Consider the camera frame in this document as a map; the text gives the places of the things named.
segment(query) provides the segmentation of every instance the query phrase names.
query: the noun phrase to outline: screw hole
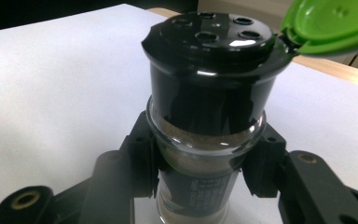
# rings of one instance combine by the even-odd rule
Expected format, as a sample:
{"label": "screw hole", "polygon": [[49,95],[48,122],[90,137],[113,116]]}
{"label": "screw hole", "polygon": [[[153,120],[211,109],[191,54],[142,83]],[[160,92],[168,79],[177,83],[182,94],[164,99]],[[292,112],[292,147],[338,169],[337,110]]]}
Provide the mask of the screw hole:
{"label": "screw hole", "polygon": [[257,40],[261,38],[261,34],[253,32],[253,31],[242,31],[239,32],[238,35],[245,39]]}
{"label": "screw hole", "polygon": [[144,142],[144,141],[146,141],[143,137],[137,137],[135,140],[136,140],[137,142]]}
{"label": "screw hole", "polygon": [[274,137],[268,137],[268,138],[267,138],[267,141],[269,141],[269,142],[276,142],[277,139],[274,138]]}
{"label": "screw hole", "polygon": [[30,190],[14,198],[11,202],[11,207],[15,210],[21,210],[33,205],[39,198],[40,193],[37,190]]}
{"label": "screw hole", "polygon": [[213,19],[216,16],[216,14],[212,13],[212,12],[200,12],[199,13],[199,17],[203,18],[203,19]]}
{"label": "screw hole", "polygon": [[214,41],[216,41],[218,39],[218,35],[215,35],[213,33],[208,33],[208,32],[200,32],[196,34],[196,38],[201,41],[201,42],[205,42],[205,43],[212,43]]}
{"label": "screw hole", "polygon": [[339,216],[339,220],[343,224],[358,224],[358,221],[356,219],[354,219],[353,217],[350,217],[350,216],[346,216],[346,215]]}
{"label": "screw hole", "polygon": [[237,19],[234,19],[234,22],[240,25],[252,25],[254,22],[250,19],[239,17]]}
{"label": "screw hole", "polygon": [[299,154],[298,158],[301,159],[303,162],[306,162],[306,163],[314,164],[314,163],[317,162],[316,158],[314,158],[313,156],[308,155],[308,154]]}

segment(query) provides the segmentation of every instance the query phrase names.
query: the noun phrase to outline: black lid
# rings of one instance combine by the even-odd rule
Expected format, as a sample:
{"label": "black lid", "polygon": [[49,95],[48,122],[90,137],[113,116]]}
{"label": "black lid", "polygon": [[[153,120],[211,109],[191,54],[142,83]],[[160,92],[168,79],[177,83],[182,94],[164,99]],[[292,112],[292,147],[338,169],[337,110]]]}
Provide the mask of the black lid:
{"label": "black lid", "polygon": [[156,110],[181,129],[208,135],[253,125],[293,57],[261,21],[224,13],[167,19],[152,27],[143,47]]}

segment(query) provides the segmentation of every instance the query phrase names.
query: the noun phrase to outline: white table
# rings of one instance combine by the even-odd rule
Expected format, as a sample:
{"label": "white table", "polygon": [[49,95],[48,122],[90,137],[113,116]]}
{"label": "white table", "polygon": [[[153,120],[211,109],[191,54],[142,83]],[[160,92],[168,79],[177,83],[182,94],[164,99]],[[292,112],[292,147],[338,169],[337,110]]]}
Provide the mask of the white table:
{"label": "white table", "polygon": [[[140,43],[164,19],[120,5],[0,31],[0,202],[26,186],[61,192],[119,148],[150,95]],[[318,154],[358,189],[357,85],[291,63],[266,110],[288,150]],[[136,220],[158,223],[156,202],[137,200]],[[226,223],[282,223],[277,199],[239,178]]]}

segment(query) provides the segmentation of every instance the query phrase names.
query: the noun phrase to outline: green lid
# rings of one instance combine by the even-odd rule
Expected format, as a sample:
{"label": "green lid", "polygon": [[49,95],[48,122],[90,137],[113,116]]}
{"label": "green lid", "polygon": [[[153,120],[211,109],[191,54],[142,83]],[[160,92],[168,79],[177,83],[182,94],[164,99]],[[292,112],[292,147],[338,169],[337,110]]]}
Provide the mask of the green lid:
{"label": "green lid", "polygon": [[323,56],[358,49],[358,0],[295,0],[281,31],[298,53]]}

